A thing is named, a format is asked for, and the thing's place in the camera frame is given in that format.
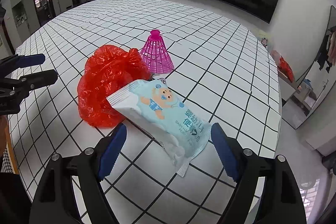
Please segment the person's left hand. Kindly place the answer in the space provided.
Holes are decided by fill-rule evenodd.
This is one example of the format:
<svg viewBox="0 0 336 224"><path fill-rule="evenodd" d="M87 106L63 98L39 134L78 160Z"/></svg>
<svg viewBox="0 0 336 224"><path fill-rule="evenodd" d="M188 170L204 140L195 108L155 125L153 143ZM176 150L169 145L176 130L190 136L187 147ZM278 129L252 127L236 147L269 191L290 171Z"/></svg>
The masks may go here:
<svg viewBox="0 0 336 224"><path fill-rule="evenodd" d="M2 115L0 121L0 157L2 157L6 149L8 133L9 133L9 123L7 116Z"/></svg>

